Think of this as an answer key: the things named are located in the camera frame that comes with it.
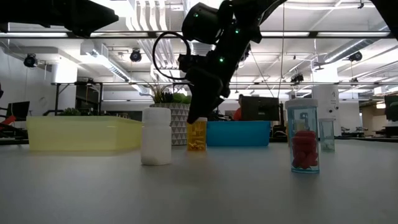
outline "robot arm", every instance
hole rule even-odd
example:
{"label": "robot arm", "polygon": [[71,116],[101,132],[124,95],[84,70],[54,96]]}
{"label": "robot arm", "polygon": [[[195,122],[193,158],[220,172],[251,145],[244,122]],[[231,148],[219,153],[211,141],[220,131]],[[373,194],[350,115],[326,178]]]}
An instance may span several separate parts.
{"label": "robot arm", "polygon": [[[183,22],[183,35],[165,32],[159,36],[153,53],[158,41],[167,34],[180,37],[187,46],[187,54],[180,55],[178,61],[179,69],[186,72],[186,76],[180,80],[188,80],[192,84],[188,123],[192,124],[199,117],[208,115],[224,101],[223,98],[229,97],[229,81],[245,51],[250,47],[250,41],[261,41],[259,26],[285,2],[286,0],[232,0],[223,1],[219,9],[198,3],[190,9]],[[397,37],[398,26],[394,18],[394,9],[398,8],[397,1],[372,2]],[[191,55],[188,40],[214,44],[216,47],[206,56]]]}

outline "red object in jar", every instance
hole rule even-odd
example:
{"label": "red object in jar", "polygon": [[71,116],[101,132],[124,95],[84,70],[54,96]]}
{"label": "red object in jar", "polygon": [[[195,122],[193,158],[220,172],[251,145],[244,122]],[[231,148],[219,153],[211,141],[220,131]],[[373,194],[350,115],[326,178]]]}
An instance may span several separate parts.
{"label": "red object in jar", "polygon": [[297,162],[300,164],[300,163],[302,163],[302,162],[305,160],[306,157],[307,157],[307,156],[305,155],[304,152],[298,152],[298,153],[296,154],[296,156],[294,157],[294,159],[296,159]]}
{"label": "red object in jar", "polygon": [[317,140],[313,137],[294,136],[292,138],[292,143],[293,143],[293,145],[301,145],[301,144],[316,145]]}
{"label": "red object in jar", "polygon": [[298,152],[305,152],[305,153],[311,153],[311,152],[316,152],[317,151],[317,145],[316,144],[299,144],[293,145],[293,155],[295,155]]}
{"label": "red object in jar", "polygon": [[300,167],[300,164],[299,164],[299,162],[297,162],[297,159],[294,159],[294,160],[293,160],[292,166],[293,166],[294,168],[299,168],[299,167]]}
{"label": "red object in jar", "polygon": [[318,165],[318,161],[313,161],[310,166],[317,166]]}
{"label": "red object in jar", "polygon": [[310,168],[310,163],[308,161],[304,161],[300,164],[300,167],[303,169],[308,169]]}
{"label": "red object in jar", "polygon": [[315,131],[297,131],[294,136],[302,136],[302,137],[312,137],[316,138]]}
{"label": "red object in jar", "polygon": [[298,131],[292,138],[293,167],[309,169],[318,165],[317,135],[315,131]]}

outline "blue plastic bin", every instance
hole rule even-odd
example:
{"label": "blue plastic bin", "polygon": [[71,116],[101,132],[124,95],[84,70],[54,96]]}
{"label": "blue plastic bin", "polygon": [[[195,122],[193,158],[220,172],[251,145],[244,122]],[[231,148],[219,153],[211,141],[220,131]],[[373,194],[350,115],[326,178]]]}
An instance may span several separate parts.
{"label": "blue plastic bin", "polygon": [[211,146],[268,146],[270,121],[207,122],[206,143]]}

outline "computer monitor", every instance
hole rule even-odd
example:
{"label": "computer monitor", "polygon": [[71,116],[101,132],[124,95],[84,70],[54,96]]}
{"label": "computer monitor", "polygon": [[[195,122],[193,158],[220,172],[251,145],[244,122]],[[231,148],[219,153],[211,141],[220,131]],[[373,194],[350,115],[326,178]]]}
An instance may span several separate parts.
{"label": "computer monitor", "polygon": [[398,121],[398,96],[385,96],[386,118],[389,121]]}
{"label": "computer monitor", "polygon": [[243,121],[279,121],[279,99],[258,96],[242,97]]}
{"label": "computer monitor", "polygon": [[29,101],[9,103],[7,108],[7,117],[14,115],[16,121],[26,121],[27,114],[29,112]]}

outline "ventilation duct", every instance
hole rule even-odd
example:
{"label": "ventilation duct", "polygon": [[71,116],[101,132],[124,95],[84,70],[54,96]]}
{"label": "ventilation duct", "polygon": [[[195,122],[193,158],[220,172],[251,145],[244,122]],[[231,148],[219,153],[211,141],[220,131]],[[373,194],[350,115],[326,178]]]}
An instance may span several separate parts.
{"label": "ventilation duct", "polygon": [[[388,26],[385,23],[379,24],[372,30],[378,30],[378,31],[389,31]],[[346,57],[349,57],[350,55],[355,54],[356,52],[369,47],[370,45],[374,44],[375,42],[379,41],[380,39],[361,39],[361,40],[352,40],[349,41],[348,43],[342,45],[341,47],[338,47],[334,51],[326,54],[326,55],[319,55],[318,56],[318,63],[320,65],[324,63],[335,63],[341,59],[344,59]],[[291,69],[291,71],[296,70],[298,72],[301,72],[305,70],[308,67],[313,67],[313,59],[315,57],[312,56],[310,59],[311,61],[303,61],[299,65],[297,65],[295,68]]]}
{"label": "ventilation duct", "polygon": [[[130,75],[125,69],[119,66],[115,61],[109,58],[109,50],[105,45],[101,45],[101,50],[96,50],[92,40],[85,40],[80,45],[80,55],[88,55],[93,58],[95,63],[98,63],[117,77],[125,82],[139,82],[140,79]],[[140,94],[149,94],[149,90],[143,86],[132,85]]]}

